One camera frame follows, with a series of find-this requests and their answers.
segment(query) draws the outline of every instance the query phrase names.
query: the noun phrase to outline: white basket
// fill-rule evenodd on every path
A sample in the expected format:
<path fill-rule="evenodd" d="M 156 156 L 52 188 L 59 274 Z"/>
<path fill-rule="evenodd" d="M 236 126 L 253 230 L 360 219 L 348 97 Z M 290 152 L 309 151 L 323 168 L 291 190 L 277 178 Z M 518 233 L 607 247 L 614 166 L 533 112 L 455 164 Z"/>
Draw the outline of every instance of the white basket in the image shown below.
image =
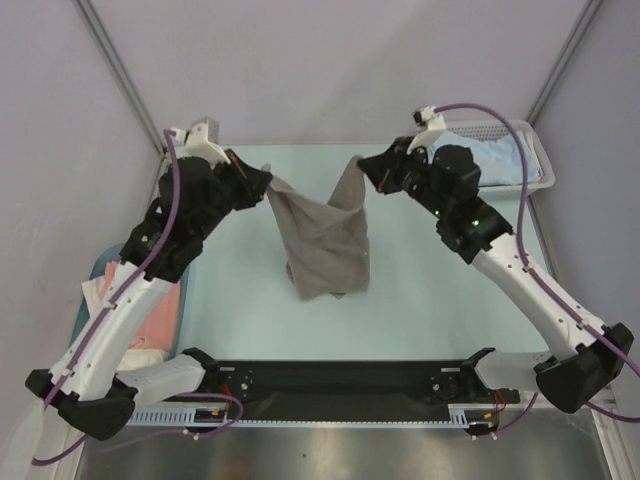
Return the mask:
<path fill-rule="evenodd" d="M 535 192 L 541 188 L 549 188 L 556 181 L 551 168 L 551 162 L 544 151 L 542 143 L 536 132 L 524 120 L 509 120 L 509 123 L 516 130 L 524 133 L 531 133 L 533 137 L 533 148 L 538 159 L 538 169 L 540 170 L 540 178 L 530 181 L 527 185 L 527 193 Z M 465 120 L 461 122 L 447 122 L 447 130 L 460 135 L 462 137 L 475 138 L 476 140 L 498 140 L 508 135 L 506 127 L 498 120 Z M 480 187 L 482 195 L 502 195 L 519 193 L 522 189 L 521 185 L 496 185 L 492 187 Z"/>

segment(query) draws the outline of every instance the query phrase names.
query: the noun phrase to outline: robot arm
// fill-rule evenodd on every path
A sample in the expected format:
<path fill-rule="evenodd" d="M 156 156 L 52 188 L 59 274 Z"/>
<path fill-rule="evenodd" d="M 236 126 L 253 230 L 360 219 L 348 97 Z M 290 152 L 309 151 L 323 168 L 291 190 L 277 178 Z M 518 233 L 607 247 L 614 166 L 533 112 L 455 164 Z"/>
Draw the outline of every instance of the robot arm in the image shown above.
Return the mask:
<path fill-rule="evenodd" d="M 478 352 L 468 365 L 485 385 L 539 390 L 560 410 L 575 412 L 620 373 L 622 362 L 568 318 L 530 270 L 535 269 L 568 305 L 579 309 L 584 324 L 623 352 L 631 348 L 633 336 L 624 325 L 608 327 L 581 307 L 530 257 L 525 267 L 511 225 L 478 196 L 480 168 L 471 150 L 442 146 L 429 163 L 426 148 L 440 136 L 444 121 L 433 108 L 419 110 L 414 119 L 425 130 L 415 137 L 397 138 L 384 153 L 361 159 L 359 167 L 378 192 L 405 191 L 437 217 L 436 230 L 443 243 L 496 283 L 549 345 L 549 351 L 531 354 Z"/>
<path fill-rule="evenodd" d="M 232 150 L 217 145 L 217 131 L 217 123 L 206 118 L 186 132 L 173 131 L 186 156 L 178 159 L 181 196 L 167 241 L 144 274 L 112 304 L 113 293 L 149 256 L 167 224 L 174 188 L 171 171 L 160 178 L 159 197 L 120 252 L 121 263 L 97 309 L 106 307 L 106 316 L 98 321 L 100 314 L 93 315 L 50 370 L 34 370 L 27 378 L 27 388 L 43 399 L 53 395 L 50 404 L 62 418 L 99 440 L 115 435 L 136 408 L 217 387 L 217 363 L 197 349 L 161 365 L 116 372 L 135 333 L 202 252 L 204 240 L 232 210 L 261 201 L 271 181 L 270 173 L 249 167 Z"/>

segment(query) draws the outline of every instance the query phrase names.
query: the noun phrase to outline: pink towel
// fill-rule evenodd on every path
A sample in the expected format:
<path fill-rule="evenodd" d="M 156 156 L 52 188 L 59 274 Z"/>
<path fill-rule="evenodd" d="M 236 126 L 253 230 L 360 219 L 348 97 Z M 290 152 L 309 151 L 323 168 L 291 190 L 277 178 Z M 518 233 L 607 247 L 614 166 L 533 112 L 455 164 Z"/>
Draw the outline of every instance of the pink towel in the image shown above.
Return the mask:
<path fill-rule="evenodd" d="M 105 282 L 100 292 L 101 299 L 107 293 L 107 289 L 113 281 L 117 266 L 117 262 L 107 263 L 107 268 L 104 272 Z M 178 327 L 179 311 L 180 284 L 178 283 L 149 314 L 138 333 L 136 333 L 136 338 L 131 342 L 129 348 L 154 348 L 171 352 Z"/>

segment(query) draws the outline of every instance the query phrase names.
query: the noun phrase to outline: gray wall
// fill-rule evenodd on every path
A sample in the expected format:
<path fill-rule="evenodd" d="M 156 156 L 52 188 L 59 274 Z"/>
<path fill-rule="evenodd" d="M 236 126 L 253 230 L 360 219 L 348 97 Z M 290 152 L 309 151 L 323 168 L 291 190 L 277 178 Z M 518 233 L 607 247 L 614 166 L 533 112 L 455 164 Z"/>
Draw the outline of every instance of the gray wall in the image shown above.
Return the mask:
<path fill-rule="evenodd" d="M 69 341 L 80 282 L 141 219 L 158 159 L 71 1 L 3 2 L 0 62 L 6 434 L 33 398 L 29 371 Z"/>
<path fill-rule="evenodd" d="M 535 125 L 557 182 L 536 193 L 566 288 L 606 322 L 636 334 L 640 360 L 640 2 L 606 2 Z M 640 380 L 614 390 L 640 416 Z M 628 432 L 640 452 L 640 427 Z"/>
<path fill-rule="evenodd" d="M 385 143 L 465 100 L 523 118 L 586 1 L 94 3 L 156 124 L 261 144 Z"/>

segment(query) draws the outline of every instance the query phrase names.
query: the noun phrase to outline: gray towel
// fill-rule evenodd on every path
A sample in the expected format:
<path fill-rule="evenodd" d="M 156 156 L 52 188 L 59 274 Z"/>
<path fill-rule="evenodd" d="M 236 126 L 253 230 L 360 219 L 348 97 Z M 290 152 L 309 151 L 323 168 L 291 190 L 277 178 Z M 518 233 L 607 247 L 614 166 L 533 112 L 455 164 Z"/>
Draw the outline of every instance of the gray towel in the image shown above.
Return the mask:
<path fill-rule="evenodd" d="M 287 252 L 286 271 L 302 299 L 325 292 L 342 296 L 369 286 L 365 186 L 358 159 L 351 159 L 327 204 L 306 198 L 276 176 L 267 187 Z"/>

